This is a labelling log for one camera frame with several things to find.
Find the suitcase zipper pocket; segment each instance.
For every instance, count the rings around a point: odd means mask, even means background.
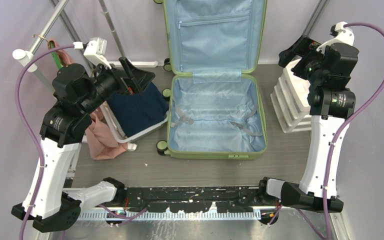
[[[250,11],[179,17],[176,26],[178,28],[176,42],[180,71],[193,72],[202,68],[220,67],[246,68],[248,62],[246,28],[249,26],[249,20]],[[208,45],[203,45],[203,41],[221,44],[209,48]]]
[[[249,11],[228,13],[216,16],[200,16],[200,17],[185,17],[179,18],[178,29],[187,26],[205,25],[205,24],[218,24],[229,23],[248,20],[250,17]]]

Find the navy blue cloth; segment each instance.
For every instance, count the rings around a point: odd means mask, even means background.
[[[162,122],[169,110],[163,95],[152,82],[141,94],[115,93],[107,103],[127,137]]]

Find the open suitcase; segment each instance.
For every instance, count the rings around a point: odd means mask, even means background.
[[[181,159],[256,159],[267,148],[256,79],[266,0],[164,0],[172,80],[167,141]]]

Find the white wall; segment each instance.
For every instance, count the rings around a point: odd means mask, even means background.
[[[384,1],[330,1],[310,37],[318,42],[328,40],[331,25],[341,21],[384,28]],[[359,107],[384,78],[384,40],[365,27],[352,30],[360,53],[348,86]],[[349,127],[340,154],[337,188],[351,239],[384,239],[384,90]]]
[[[268,0],[260,63],[277,63],[279,52],[304,31],[318,0]],[[105,0],[124,51],[132,61],[159,61],[169,57],[164,7],[152,0]],[[105,56],[119,58],[97,0],[72,0],[67,12],[83,41],[99,36],[108,41]]]
[[[0,240],[18,238],[21,221],[11,215],[11,208],[26,197],[38,159],[14,102],[16,78],[22,66],[12,58],[12,51],[28,49],[32,35],[41,31],[52,12],[47,0],[0,0]],[[59,21],[49,36],[63,45],[72,42]],[[43,44],[38,53],[45,49]],[[78,53],[70,53],[81,60]],[[57,67],[51,56],[37,65],[49,79],[56,76]],[[20,98],[28,121],[34,132],[39,133],[45,112],[55,103],[52,94],[27,74],[21,83]],[[32,222],[27,226],[25,239],[29,240],[34,233]]]

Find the suitcase wheel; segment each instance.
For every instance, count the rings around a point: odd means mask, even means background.
[[[162,90],[161,94],[166,102],[170,102],[170,96],[172,95],[172,90],[170,88]]]
[[[172,71],[172,65],[170,64],[170,58],[166,58],[164,60],[164,66],[163,66],[164,70],[166,70],[167,72],[171,72]]]
[[[167,144],[167,141],[161,140],[156,143],[156,151],[159,155],[165,156],[166,154],[164,152],[168,149],[169,145]]]

